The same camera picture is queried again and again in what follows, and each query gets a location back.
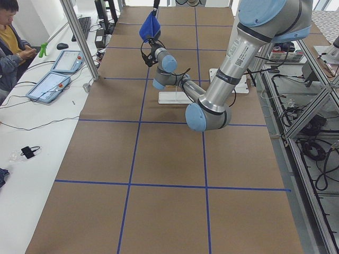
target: black keyboard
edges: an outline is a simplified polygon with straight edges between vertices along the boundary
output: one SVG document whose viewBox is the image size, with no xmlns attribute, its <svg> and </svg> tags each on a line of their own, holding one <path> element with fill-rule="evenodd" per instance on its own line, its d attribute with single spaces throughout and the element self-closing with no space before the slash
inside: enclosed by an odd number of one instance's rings
<svg viewBox="0 0 339 254">
<path fill-rule="evenodd" d="M 85 39 L 88 37 L 88 33 L 90 32 L 91 27 L 91 17 L 80 17 L 78 18 L 81 29 L 83 30 Z M 76 41 L 76 38 L 73 34 L 72 41 Z"/>
</svg>

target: white table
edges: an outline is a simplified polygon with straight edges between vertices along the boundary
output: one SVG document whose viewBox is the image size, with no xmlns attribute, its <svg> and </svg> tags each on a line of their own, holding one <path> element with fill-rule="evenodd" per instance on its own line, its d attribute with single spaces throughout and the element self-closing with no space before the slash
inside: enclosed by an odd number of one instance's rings
<svg viewBox="0 0 339 254">
<path fill-rule="evenodd" d="M 91 16 L 92 24 L 97 21 L 97 14 L 86 13 Z M 67 20 L 64 20 L 56 29 L 58 31 Z M 72 31 L 65 27 L 48 45 L 47 57 L 36 57 L 31 65 L 44 61 L 56 60 L 60 51 L 56 45 L 67 43 L 70 50 L 78 50 L 76 42 L 71 42 Z M 94 44 L 95 32 L 90 33 L 87 43 L 91 55 L 97 51 Z M 52 63 L 39 65 L 28 70 L 21 81 L 39 81 L 52 67 Z M 78 77 L 80 71 L 71 77 Z M 10 108 L 0 109 L 0 121 L 18 128 L 34 128 L 53 120 L 79 116 L 88 93 L 83 84 L 93 82 L 88 68 L 84 68 L 81 76 L 71 82 L 69 89 L 62 92 L 50 105 L 27 102 Z M 31 88 L 30 83 L 18 84 L 12 95 L 24 96 Z M 28 98 L 11 97 L 8 105 L 28 101 Z M 5 177 L 6 184 L 0 188 L 0 253 L 21 254 L 33 236 L 34 229 L 42 213 L 55 176 L 65 155 L 66 149 L 77 124 L 77 119 L 65 120 L 58 123 L 34 129 L 32 131 L 16 130 L 0 125 L 0 167 L 7 169 L 10 175 Z M 37 155 L 23 162 L 11 162 L 13 151 L 20 151 L 23 147 L 40 146 Z"/>
</svg>

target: green object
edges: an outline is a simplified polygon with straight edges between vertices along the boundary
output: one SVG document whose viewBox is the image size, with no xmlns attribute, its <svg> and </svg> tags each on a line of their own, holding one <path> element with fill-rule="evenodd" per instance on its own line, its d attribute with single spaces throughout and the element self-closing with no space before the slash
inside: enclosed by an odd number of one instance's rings
<svg viewBox="0 0 339 254">
<path fill-rule="evenodd" d="M 48 45 L 47 42 L 45 42 L 41 45 L 41 49 L 40 49 L 40 53 L 39 53 L 40 58 L 42 58 L 43 55 L 47 56 L 47 54 L 46 54 L 47 45 Z"/>
</svg>

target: dark jacket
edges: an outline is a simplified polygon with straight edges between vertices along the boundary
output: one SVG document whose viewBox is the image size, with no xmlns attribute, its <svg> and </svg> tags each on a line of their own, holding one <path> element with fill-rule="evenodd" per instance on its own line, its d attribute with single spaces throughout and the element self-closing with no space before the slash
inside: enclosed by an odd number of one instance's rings
<svg viewBox="0 0 339 254">
<path fill-rule="evenodd" d="M 16 39 L 17 44 L 21 50 L 25 50 L 25 45 L 30 44 L 21 40 L 16 30 L 10 25 L 12 28 Z M 19 66 L 21 60 L 17 55 L 14 55 L 10 49 L 7 47 L 6 43 L 0 38 L 0 89 L 4 91 L 10 92 L 13 87 L 16 85 L 16 71 Z"/>
</svg>

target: white mounting plate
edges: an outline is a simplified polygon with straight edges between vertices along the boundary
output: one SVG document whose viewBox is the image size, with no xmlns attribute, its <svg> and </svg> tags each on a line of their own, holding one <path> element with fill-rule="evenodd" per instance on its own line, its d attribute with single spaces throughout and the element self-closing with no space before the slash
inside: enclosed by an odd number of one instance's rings
<svg viewBox="0 0 339 254">
<path fill-rule="evenodd" d="M 214 76 L 216 75 L 217 70 L 218 69 L 210 69 L 210 81 L 211 82 Z M 246 82 L 246 75 L 242 76 L 241 81 L 235 87 L 235 91 L 237 92 L 237 94 L 248 94 L 249 93 L 247 82 Z"/>
<path fill-rule="evenodd" d="M 184 92 L 159 92 L 159 104 L 191 104 Z"/>
<path fill-rule="evenodd" d="M 321 55 L 328 47 L 329 46 L 314 46 L 314 49 L 317 51 L 318 55 Z M 322 55 L 322 59 L 330 65 L 339 65 L 339 60 L 335 60 L 327 55 Z"/>
</svg>

